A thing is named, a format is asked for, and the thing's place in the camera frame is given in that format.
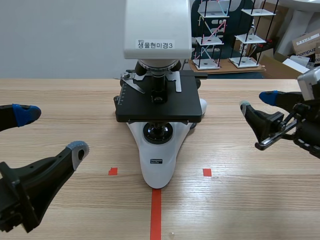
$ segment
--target red tape marker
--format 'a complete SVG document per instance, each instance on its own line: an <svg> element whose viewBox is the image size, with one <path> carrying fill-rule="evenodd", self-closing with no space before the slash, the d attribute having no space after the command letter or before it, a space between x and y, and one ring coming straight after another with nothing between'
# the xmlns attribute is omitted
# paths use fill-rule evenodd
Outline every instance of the red tape marker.
<svg viewBox="0 0 320 240"><path fill-rule="evenodd" d="M152 189L150 240L161 240L161 189Z"/></svg>
<svg viewBox="0 0 320 240"><path fill-rule="evenodd" d="M210 168L204 168L203 169L203 176L204 177L212 177L211 169Z"/></svg>
<svg viewBox="0 0 320 240"><path fill-rule="evenodd" d="M118 168L117 167L112 167L108 173L109 176L116 176L118 175Z"/></svg>

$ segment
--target blue gripper fingertip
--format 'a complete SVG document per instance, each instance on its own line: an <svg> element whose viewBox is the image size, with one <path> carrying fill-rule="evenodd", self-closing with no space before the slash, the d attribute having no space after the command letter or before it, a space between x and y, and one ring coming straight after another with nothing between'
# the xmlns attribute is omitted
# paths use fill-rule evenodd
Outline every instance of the blue gripper fingertip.
<svg viewBox="0 0 320 240"><path fill-rule="evenodd" d="M259 98L265 104L276 106L278 91L263 91L260 93Z"/></svg>
<svg viewBox="0 0 320 240"><path fill-rule="evenodd" d="M23 107L19 104L12 104L17 127L23 127L38 120L41 116L41 110L37 106Z"/></svg>

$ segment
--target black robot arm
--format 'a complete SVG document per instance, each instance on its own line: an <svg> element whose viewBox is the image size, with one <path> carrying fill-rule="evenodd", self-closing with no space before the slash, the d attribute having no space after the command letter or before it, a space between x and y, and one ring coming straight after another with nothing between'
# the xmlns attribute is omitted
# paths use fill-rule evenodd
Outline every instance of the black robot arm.
<svg viewBox="0 0 320 240"><path fill-rule="evenodd" d="M289 114L286 117L281 112L267 114L255 110L247 101L241 102L242 114L258 141L255 147L263 151L285 139L320 158L320 101L304 101L301 92L270 91L262 92L259 97L264 103L282 108Z"/></svg>
<svg viewBox="0 0 320 240"><path fill-rule="evenodd" d="M36 121L39 108L25 105L0 107L0 131ZM0 230L9 232L22 224L27 233L42 221L51 201L88 155L83 141L70 143L54 157L12 169L0 163Z"/></svg>

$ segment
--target microscope base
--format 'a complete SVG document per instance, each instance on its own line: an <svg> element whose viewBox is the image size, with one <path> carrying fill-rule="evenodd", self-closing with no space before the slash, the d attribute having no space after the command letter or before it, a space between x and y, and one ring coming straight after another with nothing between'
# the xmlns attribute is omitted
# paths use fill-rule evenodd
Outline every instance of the microscope base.
<svg viewBox="0 0 320 240"><path fill-rule="evenodd" d="M200 99L200 103L202 115L204 115L207 102ZM171 140L164 144L152 144L145 139L143 129L146 124L147 122L135 122L127 125L139 149L140 165L145 182L151 188L161 189L170 182L174 174L178 152L193 123L170 122L173 135Z"/></svg>

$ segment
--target microscope stage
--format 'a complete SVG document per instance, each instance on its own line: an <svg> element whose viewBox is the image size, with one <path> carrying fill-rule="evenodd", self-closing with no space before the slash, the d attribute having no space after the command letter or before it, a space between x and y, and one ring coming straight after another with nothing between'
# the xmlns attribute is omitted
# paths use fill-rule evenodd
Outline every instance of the microscope stage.
<svg viewBox="0 0 320 240"><path fill-rule="evenodd" d="M164 104L151 101L152 79L146 76L134 83L145 93L133 89L126 83L122 85L116 105L116 120L128 122L189 122L200 123L202 109L194 76L180 76L182 92L176 92L176 83L167 82L168 100Z"/></svg>

